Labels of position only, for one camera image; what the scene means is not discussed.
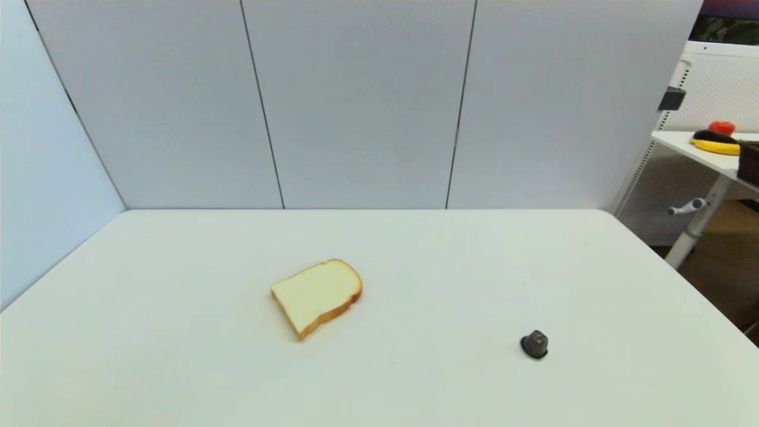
banana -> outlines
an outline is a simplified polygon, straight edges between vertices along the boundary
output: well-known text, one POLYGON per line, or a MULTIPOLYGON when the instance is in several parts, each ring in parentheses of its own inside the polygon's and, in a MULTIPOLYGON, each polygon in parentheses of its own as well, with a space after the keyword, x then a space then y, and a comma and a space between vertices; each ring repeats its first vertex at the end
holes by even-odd
POLYGON ((738 156, 741 153, 741 146, 737 144, 725 144, 723 142, 706 141, 704 139, 691 138, 691 142, 702 150, 712 153, 727 154, 728 156, 738 156))

panel seam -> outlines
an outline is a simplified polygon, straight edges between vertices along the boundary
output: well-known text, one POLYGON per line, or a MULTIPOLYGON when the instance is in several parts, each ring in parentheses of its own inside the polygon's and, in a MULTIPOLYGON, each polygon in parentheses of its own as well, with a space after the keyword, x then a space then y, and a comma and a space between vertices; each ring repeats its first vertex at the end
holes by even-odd
POLYGON ((464 107, 464 91, 467 87, 467 75, 469 73, 469 55, 472 51, 472 36, 474 35, 474 19, 477 16, 477 0, 474 0, 474 7, 472 9, 472 24, 469 28, 469 45, 467 46, 467 61, 464 65, 464 82, 461 84, 461 99, 458 101, 458 119, 456 120, 456 134, 453 138, 453 154, 451 155, 451 172, 448 177, 448 192, 446 193, 446 209, 448 209, 448 202, 451 199, 451 182, 453 181, 453 166, 456 160, 456 148, 458 147, 458 135, 461 129, 461 111, 464 107))
POLYGON ((272 134, 269 132, 269 120, 266 118, 266 108, 263 106, 263 93, 261 93, 261 83, 258 81, 258 70, 256 69, 256 59, 253 57, 253 45, 250 42, 250 33, 247 29, 247 18, 245 17, 245 7, 240 0, 240 13, 242 14, 242 23, 245 27, 245 39, 247 48, 250 52, 250 62, 253 64, 253 75, 256 78, 256 88, 258 89, 258 100, 261 102, 261 113, 263 114, 263 125, 266 127, 266 138, 269 140, 269 150, 272 154, 272 164, 274 165, 274 176, 277 179, 277 188, 279 189, 279 199, 282 201, 282 209, 285 209, 285 197, 282 195, 282 184, 279 182, 279 171, 277 170, 277 161, 274 157, 274 146, 272 145, 272 134))
POLYGON ((77 110, 77 107, 74 105, 74 100, 71 99, 71 95, 68 92, 68 89, 66 89, 66 85, 63 83, 63 78, 61 78, 61 73, 58 72, 58 67, 55 66, 55 61, 52 59, 52 55, 50 55, 50 49, 47 47, 47 43, 45 43, 45 38, 43 37, 42 31, 39 30, 39 27, 37 26, 37 22, 34 19, 34 14, 32 14, 32 9, 29 7, 29 2, 27 0, 24 0, 24 5, 27 6, 27 12, 29 12, 29 17, 32 19, 32 23, 34 23, 34 27, 37 29, 37 36, 39 37, 39 41, 43 44, 43 48, 45 50, 45 54, 48 56, 48 60, 50 61, 50 65, 52 65, 53 71, 55 71, 55 76, 58 78, 58 82, 61 84, 61 87, 63 88, 63 92, 66 94, 66 97, 68 98, 69 104, 71 104, 71 109, 74 110, 74 114, 77 117, 77 120, 79 121, 79 125, 82 127, 82 130, 84 131, 85 136, 87 136, 87 140, 90 142, 90 146, 93 148, 93 151, 95 152, 95 156, 97 157, 97 160, 100 162, 100 166, 102 166, 102 170, 106 173, 106 176, 108 177, 108 180, 111 182, 111 185, 113 186, 113 190, 116 191, 116 195, 118 196, 118 199, 121 201, 121 204, 124 206, 125 210, 129 210, 129 206, 124 202, 124 197, 121 196, 121 192, 118 190, 118 186, 116 186, 116 183, 113 181, 113 177, 111 176, 111 173, 108 171, 108 168, 106 167, 106 164, 102 161, 102 156, 100 155, 100 152, 97 150, 97 147, 95 147, 95 144, 93 143, 93 139, 90 136, 90 132, 87 130, 87 127, 84 125, 84 121, 82 120, 81 115, 79 115, 79 111, 77 110))

bread crust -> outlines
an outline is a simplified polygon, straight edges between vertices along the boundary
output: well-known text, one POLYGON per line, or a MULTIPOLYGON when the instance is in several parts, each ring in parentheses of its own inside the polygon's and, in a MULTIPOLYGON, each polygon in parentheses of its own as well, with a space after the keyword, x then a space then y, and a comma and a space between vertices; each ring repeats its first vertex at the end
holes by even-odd
POLYGON ((350 307, 354 302, 356 302, 361 297, 361 293, 364 291, 364 282, 361 280, 361 276, 358 275, 358 272, 353 267, 351 267, 350 264, 348 264, 347 262, 343 261, 342 259, 338 259, 338 258, 333 258, 333 259, 330 259, 330 260, 327 260, 327 261, 324 261, 324 262, 320 262, 319 264, 312 265, 311 267, 308 267, 305 270, 298 271, 296 274, 293 274, 292 276, 288 277, 287 279, 289 279, 291 277, 294 277, 294 276, 297 276, 298 274, 303 273, 304 271, 310 270, 310 269, 312 269, 314 267, 318 267, 320 265, 325 265, 325 264, 328 264, 330 262, 339 262, 339 263, 345 265, 346 267, 350 268, 351 271, 353 271, 353 274, 355 274, 356 278, 358 279, 358 291, 356 293, 350 295, 350 297, 348 298, 348 301, 346 301, 344 304, 342 304, 339 307, 336 307, 336 308, 334 308, 332 310, 329 310, 328 312, 325 312, 325 313, 322 313, 321 315, 319 315, 319 317, 317 317, 316 320, 314 320, 312 323, 308 324, 308 326, 306 326, 305 329, 303 329, 303 331, 300 332, 300 333, 298 332, 298 329, 295 327, 295 325, 292 323, 292 320, 290 320, 290 314, 287 313, 287 309, 285 309, 285 306, 283 306, 282 302, 279 301, 279 299, 277 298, 277 295, 274 292, 274 285, 272 285, 272 287, 269 288, 269 290, 272 293, 272 296, 274 297, 274 300, 277 301, 277 305, 279 305, 280 309, 285 313, 285 317, 287 318, 288 323, 292 327, 293 331, 295 331, 295 333, 298 336, 298 340, 300 340, 300 341, 302 341, 308 334, 310 334, 311 332, 313 332, 313 330, 315 330, 317 327, 319 327, 320 324, 326 323, 328 321, 331 321, 333 318, 336 318, 339 315, 345 313, 345 311, 348 310, 348 307, 350 307))

white wall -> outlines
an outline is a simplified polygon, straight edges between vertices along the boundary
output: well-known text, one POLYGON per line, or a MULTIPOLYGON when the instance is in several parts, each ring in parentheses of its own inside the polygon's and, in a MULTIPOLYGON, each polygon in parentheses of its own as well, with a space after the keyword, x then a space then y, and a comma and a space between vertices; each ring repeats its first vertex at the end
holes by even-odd
POLYGON ((444 208, 474 0, 243 5, 285 206, 444 208))
POLYGON ((472 0, 29 2, 127 206, 226 208, 608 208, 701 4, 479 1, 454 146, 472 0))
POLYGON ((124 211, 23 0, 2 0, 2 308, 124 211))
POLYGON ((281 208, 238 0, 29 0, 134 208, 281 208))
POLYGON ((449 207, 610 208, 700 7, 478 2, 449 207))

dark gray knob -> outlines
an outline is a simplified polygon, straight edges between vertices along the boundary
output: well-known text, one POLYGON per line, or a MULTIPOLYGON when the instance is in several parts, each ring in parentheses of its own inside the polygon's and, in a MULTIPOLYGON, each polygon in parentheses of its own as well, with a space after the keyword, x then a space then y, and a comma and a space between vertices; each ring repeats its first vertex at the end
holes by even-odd
POLYGON ((548 337, 540 331, 532 331, 521 339, 521 347, 531 358, 542 359, 548 354, 548 337))

